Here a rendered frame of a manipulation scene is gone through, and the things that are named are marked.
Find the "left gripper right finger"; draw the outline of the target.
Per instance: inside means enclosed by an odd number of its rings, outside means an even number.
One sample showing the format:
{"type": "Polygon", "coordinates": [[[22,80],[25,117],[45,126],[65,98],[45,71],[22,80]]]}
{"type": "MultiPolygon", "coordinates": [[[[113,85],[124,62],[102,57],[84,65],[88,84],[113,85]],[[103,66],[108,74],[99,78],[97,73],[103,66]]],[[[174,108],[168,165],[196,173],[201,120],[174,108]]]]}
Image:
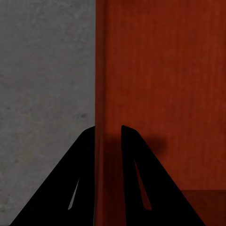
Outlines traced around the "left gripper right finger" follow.
{"type": "Polygon", "coordinates": [[[125,125],[121,150],[127,226],[206,226],[145,140],[125,125]],[[135,164],[152,210],[143,206],[135,164]]]}

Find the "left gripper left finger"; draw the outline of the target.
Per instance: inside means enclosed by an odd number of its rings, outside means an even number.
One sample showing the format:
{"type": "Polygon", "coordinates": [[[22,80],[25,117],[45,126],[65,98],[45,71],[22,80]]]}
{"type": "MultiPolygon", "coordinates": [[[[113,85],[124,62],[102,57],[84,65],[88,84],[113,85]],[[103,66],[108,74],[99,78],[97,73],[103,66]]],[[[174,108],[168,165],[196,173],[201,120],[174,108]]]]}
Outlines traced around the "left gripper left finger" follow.
{"type": "Polygon", "coordinates": [[[80,134],[10,226],[93,226],[94,211],[95,126],[80,134]]]}

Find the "storage box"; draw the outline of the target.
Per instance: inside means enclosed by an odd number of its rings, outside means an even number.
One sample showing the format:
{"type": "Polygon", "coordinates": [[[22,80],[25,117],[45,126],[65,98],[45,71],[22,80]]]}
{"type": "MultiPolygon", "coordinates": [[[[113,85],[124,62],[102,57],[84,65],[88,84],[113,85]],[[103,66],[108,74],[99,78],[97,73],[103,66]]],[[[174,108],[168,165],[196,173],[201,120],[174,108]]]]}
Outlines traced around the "storage box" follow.
{"type": "Polygon", "coordinates": [[[206,226],[226,226],[226,0],[96,0],[93,226],[127,226],[122,125],[206,226]]]}

